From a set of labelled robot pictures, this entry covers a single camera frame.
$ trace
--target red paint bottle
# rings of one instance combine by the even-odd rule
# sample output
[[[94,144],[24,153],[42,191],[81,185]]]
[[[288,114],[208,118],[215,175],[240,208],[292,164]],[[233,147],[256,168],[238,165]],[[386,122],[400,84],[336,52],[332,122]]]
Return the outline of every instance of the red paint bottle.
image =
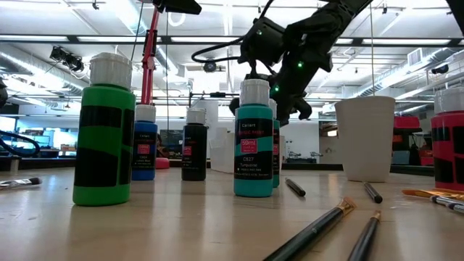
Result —
[[[435,186],[464,191],[464,88],[437,92],[435,113],[431,119]]]

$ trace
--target black paint bottle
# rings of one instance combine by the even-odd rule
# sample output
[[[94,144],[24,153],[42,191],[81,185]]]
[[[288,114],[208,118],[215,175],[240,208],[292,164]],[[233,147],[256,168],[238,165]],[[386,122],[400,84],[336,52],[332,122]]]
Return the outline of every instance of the black paint bottle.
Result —
[[[183,127],[182,180],[204,181],[206,178],[207,127],[206,110],[190,108]]]

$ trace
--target wooden table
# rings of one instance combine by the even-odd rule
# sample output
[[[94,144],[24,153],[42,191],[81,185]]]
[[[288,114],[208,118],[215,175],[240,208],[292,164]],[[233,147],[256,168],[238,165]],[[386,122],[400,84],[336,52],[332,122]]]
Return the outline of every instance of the wooden table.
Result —
[[[261,260],[343,196],[358,208],[306,260],[346,260],[377,209],[383,220],[372,260],[464,260],[464,215],[401,194],[432,188],[433,178],[391,174],[388,183],[374,184],[384,197],[374,204],[361,183],[347,183],[342,173],[283,175],[306,189],[306,199],[285,184],[271,198],[236,197],[232,175],[181,182],[180,170],[171,169],[157,171],[155,182],[133,182],[126,204],[76,207],[73,169],[20,171],[13,177],[38,176],[43,184],[0,191],[0,260]]]

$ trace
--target white cup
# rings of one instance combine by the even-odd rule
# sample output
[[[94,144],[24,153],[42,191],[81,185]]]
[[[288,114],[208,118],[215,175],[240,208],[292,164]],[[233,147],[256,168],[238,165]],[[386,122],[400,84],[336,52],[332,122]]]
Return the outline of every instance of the white cup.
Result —
[[[349,181],[385,182],[392,162],[395,100],[386,96],[335,104],[343,169]]]

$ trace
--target robotic arm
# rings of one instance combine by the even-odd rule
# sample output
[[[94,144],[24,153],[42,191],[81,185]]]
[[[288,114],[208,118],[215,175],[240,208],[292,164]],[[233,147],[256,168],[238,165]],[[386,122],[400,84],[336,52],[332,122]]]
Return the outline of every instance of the robotic arm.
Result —
[[[288,124],[290,114],[296,111],[300,112],[300,120],[311,115],[311,106],[303,99],[306,86],[319,68],[331,71],[329,51],[353,18],[371,2],[332,1],[311,17],[286,29],[266,17],[254,21],[253,27],[244,36],[239,63],[248,62],[252,66],[248,78],[269,81],[270,97],[278,104],[277,118],[281,125]],[[282,67],[278,73],[267,77],[256,73],[256,61],[270,68],[281,60]]]

